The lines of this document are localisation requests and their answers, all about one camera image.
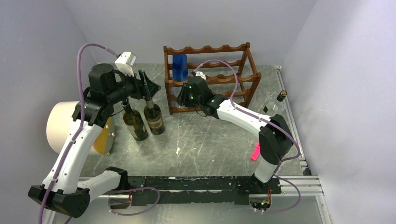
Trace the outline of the blue square glass bottle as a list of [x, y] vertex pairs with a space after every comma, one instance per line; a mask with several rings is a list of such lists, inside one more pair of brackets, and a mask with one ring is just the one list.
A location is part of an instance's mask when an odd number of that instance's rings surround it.
[[172, 56], [172, 77], [177, 82], [184, 82], [188, 79], [188, 60], [187, 55]]

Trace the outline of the labelled green wine bottle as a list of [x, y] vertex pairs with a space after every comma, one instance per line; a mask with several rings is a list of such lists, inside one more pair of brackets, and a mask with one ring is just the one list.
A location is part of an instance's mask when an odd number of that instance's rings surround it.
[[165, 131], [165, 125], [162, 118], [160, 107], [153, 100], [146, 100], [146, 106], [143, 113], [151, 132], [154, 135], [160, 135]]

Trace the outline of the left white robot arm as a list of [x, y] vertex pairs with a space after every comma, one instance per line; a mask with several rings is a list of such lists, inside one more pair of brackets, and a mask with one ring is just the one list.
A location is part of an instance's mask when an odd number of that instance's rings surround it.
[[56, 163], [42, 184], [31, 186], [28, 192], [41, 209], [72, 218], [82, 216], [98, 196], [113, 190], [123, 194], [131, 188], [127, 171], [115, 167], [85, 182], [78, 180], [91, 147], [114, 112], [114, 105], [129, 98], [148, 99], [161, 89], [143, 70], [138, 76], [127, 75], [107, 63], [93, 66], [88, 79], [90, 86], [76, 104], [69, 135]]

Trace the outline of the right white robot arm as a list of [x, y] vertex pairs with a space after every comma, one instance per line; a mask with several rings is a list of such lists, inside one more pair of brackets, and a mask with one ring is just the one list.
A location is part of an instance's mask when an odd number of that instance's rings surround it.
[[229, 97], [214, 94], [199, 76], [183, 83], [176, 102], [187, 108], [199, 108], [205, 115], [231, 122], [259, 139], [260, 162], [252, 180], [252, 188], [264, 193], [270, 187], [281, 160], [293, 146], [291, 132], [283, 116], [273, 117], [253, 112], [234, 103]]

